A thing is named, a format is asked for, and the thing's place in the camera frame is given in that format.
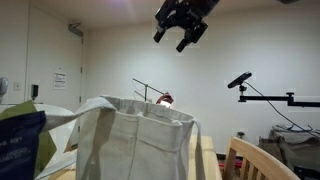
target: light fixture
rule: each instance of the light fixture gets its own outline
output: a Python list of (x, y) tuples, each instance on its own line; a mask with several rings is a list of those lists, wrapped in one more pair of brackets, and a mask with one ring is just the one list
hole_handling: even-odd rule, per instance
[(134, 78), (133, 78), (133, 80), (144, 85), (144, 91), (145, 91), (145, 93), (144, 93), (144, 101), (145, 102), (147, 101), (148, 88), (150, 88), (150, 89), (162, 94), (162, 96), (157, 100), (156, 104), (160, 104), (160, 105), (163, 105), (163, 106), (166, 106), (167, 108), (169, 108), (171, 106), (172, 102), (174, 101), (173, 98), (171, 97), (171, 95), (168, 92), (163, 93), (163, 92), (161, 92), (161, 91), (149, 86), (148, 84), (145, 84), (145, 83), (143, 83), (141, 81), (138, 81), (138, 80), (136, 80)]

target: white bag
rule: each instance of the white bag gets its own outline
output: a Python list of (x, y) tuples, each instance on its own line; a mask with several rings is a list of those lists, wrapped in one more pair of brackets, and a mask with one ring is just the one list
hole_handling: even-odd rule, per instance
[[(80, 117), (78, 180), (188, 179), (194, 117), (160, 105), (112, 97), (89, 99), (84, 107), (102, 101), (107, 109)], [(197, 179), (203, 180), (200, 129), (198, 132)]]

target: wooden chair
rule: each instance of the wooden chair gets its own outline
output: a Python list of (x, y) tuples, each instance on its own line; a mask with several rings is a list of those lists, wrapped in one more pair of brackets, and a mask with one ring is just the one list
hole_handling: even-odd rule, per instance
[(234, 179), (234, 164), (236, 155), (239, 153), (243, 157), (240, 169), (241, 180), (295, 180), (299, 179), (288, 167), (276, 158), (239, 138), (233, 137), (230, 140), (230, 148), (227, 152), (225, 168), (223, 172), (224, 180)]

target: cable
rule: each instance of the cable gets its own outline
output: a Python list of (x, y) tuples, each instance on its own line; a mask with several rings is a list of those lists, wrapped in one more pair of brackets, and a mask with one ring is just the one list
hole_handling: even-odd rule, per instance
[[(251, 84), (249, 84), (249, 83), (247, 83), (247, 82), (244, 82), (244, 83), (246, 83), (247, 85), (249, 85), (253, 90), (255, 90), (255, 91), (256, 91), (257, 93), (259, 93), (262, 97), (264, 97), (264, 95), (263, 95), (261, 92), (259, 92), (258, 90), (256, 90)], [(312, 136), (316, 137), (318, 140), (320, 140), (320, 138), (319, 138), (318, 136), (316, 136), (316, 135), (312, 134), (311, 132), (303, 129), (303, 128), (300, 127), (298, 124), (294, 123), (294, 122), (291, 121), (289, 118), (287, 118), (286, 116), (284, 116), (283, 114), (281, 114), (281, 113), (277, 110), (277, 108), (275, 108), (275, 107), (273, 106), (273, 104), (272, 104), (270, 101), (267, 100), (267, 102), (271, 105), (271, 107), (272, 107), (278, 114), (280, 114), (280, 115), (281, 115), (283, 118), (285, 118), (287, 121), (291, 122), (292, 124), (294, 124), (295, 126), (297, 126), (298, 128), (300, 128), (303, 132), (307, 132), (307, 133), (311, 134)]]
[(132, 79), (132, 85), (134, 86), (134, 88), (137, 90), (137, 91), (144, 91), (145, 90), (145, 87), (143, 89), (138, 89), (136, 85), (134, 85), (133, 83), (133, 79)]

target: white wall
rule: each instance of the white wall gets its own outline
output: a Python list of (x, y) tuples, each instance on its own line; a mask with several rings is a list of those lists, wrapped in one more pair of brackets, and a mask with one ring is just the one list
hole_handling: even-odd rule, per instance
[[(226, 86), (251, 71), (249, 82), (265, 95), (313, 96), (319, 100), (320, 6), (303, 1), (291, 6), (212, 14), (201, 40), (183, 53), (175, 47), (183, 33), (167, 32), (160, 44), (153, 41), (156, 22), (89, 32), (86, 70), (87, 98), (109, 94), (143, 100), (134, 94), (137, 78), (174, 97), (174, 109), (196, 116), (202, 131), (213, 137), (218, 153), (237, 131), (257, 144), (273, 124), (286, 124), (267, 102), (238, 103), (237, 88)], [(257, 95), (249, 87), (248, 95)], [(159, 94), (149, 90), (153, 102)], [(275, 106), (294, 122), (319, 128), (319, 110)]]
[[(0, 0), (0, 77), (9, 80), (3, 104), (24, 100), (29, 3), (27, 0)], [(21, 84), (14, 91), (14, 82)]]

